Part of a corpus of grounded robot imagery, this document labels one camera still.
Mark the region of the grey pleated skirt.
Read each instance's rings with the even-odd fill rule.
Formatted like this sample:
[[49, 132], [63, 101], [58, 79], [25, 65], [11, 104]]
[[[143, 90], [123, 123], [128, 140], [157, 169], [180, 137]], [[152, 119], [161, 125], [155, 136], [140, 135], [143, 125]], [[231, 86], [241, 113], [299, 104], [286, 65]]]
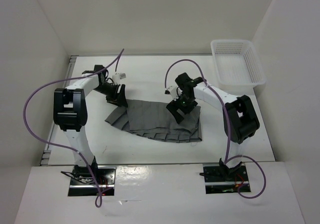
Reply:
[[112, 127], [150, 140], [166, 143], [201, 142], [201, 108], [195, 107], [178, 124], [166, 103], [128, 100], [128, 107], [117, 107], [105, 122]]

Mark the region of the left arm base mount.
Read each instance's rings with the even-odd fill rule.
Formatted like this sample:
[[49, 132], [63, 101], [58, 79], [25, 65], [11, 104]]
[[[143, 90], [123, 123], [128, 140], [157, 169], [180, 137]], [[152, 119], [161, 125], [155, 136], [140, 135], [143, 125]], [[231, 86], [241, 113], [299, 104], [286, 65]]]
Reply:
[[[93, 174], [103, 196], [113, 196], [115, 193], [116, 167], [93, 166]], [[69, 197], [97, 196], [98, 189], [87, 167], [74, 166], [72, 171], [61, 171], [69, 178]]]

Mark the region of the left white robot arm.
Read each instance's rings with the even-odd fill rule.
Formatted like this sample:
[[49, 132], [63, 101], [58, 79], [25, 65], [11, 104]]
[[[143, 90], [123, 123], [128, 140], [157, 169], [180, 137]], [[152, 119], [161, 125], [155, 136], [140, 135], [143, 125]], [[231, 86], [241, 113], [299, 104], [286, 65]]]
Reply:
[[53, 95], [53, 121], [68, 139], [74, 156], [71, 176], [82, 178], [88, 184], [98, 181], [100, 172], [90, 149], [85, 125], [88, 121], [86, 97], [92, 91], [105, 95], [106, 101], [118, 107], [128, 107], [125, 84], [120, 80], [125, 73], [116, 72], [108, 77], [103, 65], [95, 65], [93, 70], [82, 72], [81, 78], [65, 88], [57, 88]]

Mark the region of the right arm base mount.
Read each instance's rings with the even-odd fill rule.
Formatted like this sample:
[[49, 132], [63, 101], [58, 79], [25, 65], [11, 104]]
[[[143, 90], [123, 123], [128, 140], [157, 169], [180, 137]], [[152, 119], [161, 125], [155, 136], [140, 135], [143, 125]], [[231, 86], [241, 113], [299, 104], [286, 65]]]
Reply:
[[199, 173], [204, 179], [206, 194], [231, 194], [237, 193], [241, 187], [241, 193], [250, 193], [250, 182], [246, 166], [242, 164], [229, 176], [225, 177], [218, 163], [204, 164]]

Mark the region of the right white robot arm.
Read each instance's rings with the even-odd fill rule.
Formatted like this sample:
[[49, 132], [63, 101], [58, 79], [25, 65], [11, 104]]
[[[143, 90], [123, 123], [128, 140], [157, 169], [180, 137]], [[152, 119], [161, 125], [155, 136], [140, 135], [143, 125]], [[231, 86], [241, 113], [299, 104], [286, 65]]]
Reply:
[[185, 72], [175, 79], [175, 83], [175, 86], [165, 86], [164, 93], [172, 97], [166, 108], [178, 124], [195, 109], [197, 100], [221, 111], [227, 146], [224, 157], [219, 160], [219, 176], [225, 181], [231, 180], [242, 164], [241, 145], [260, 128], [251, 99], [214, 87], [202, 76], [192, 79]]

